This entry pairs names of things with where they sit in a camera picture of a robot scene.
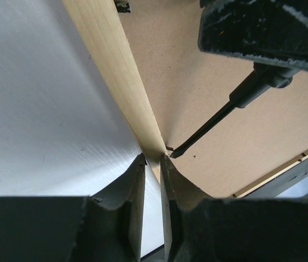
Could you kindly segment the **red handled screwdriver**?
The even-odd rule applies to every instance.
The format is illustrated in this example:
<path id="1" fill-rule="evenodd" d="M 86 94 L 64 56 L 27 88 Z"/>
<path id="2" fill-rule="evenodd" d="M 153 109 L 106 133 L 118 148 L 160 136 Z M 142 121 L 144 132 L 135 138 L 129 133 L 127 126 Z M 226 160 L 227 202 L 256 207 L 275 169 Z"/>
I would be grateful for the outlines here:
<path id="1" fill-rule="evenodd" d="M 253 71 L 229 95 L 229 101 L 185 142 L 172 149 L 171 158 L 182 156 L 193 144 L 207 134 L 234 109 L 243 109 L 271 88 L 285 88 L 300 70 L 261 63 L 253 64 Z"/>

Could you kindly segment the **wooden picture frame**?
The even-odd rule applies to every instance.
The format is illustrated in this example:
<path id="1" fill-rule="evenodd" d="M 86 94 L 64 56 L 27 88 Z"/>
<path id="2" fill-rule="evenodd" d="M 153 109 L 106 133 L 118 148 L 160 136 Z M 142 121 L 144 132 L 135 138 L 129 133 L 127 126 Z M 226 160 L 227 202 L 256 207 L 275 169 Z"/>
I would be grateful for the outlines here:
<path id="1" fill-rule="evenodd" d="M 227 101 L 252 63 L 199 51 L 197 1 L 64 1 L 113 99 L 148 157 L 176 147 Z M 308 153 L 308 73 L 236 109 L 178 170 L 215 197 L 243 196 Z"/>

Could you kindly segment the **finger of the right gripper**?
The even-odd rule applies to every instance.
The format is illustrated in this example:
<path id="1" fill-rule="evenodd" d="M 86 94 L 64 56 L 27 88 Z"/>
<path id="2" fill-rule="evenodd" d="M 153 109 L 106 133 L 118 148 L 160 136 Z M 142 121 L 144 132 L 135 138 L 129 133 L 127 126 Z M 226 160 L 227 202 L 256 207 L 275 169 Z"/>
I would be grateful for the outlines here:
<path id="1" fill-rule="evenodd" d="M 308 72 L 308 1 L 200 1 L 202 52 Z"/>

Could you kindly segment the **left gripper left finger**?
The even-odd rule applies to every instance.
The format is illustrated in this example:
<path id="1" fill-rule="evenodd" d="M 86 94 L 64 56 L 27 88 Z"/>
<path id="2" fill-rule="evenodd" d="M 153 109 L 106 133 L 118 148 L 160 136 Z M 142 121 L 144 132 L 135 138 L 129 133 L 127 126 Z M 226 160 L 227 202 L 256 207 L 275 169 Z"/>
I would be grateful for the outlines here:
<path id="1" fill-rule="evenodd" d="M 146 159 L 92 196 L 0 196 L 0 261 L 139 261 Z"/>

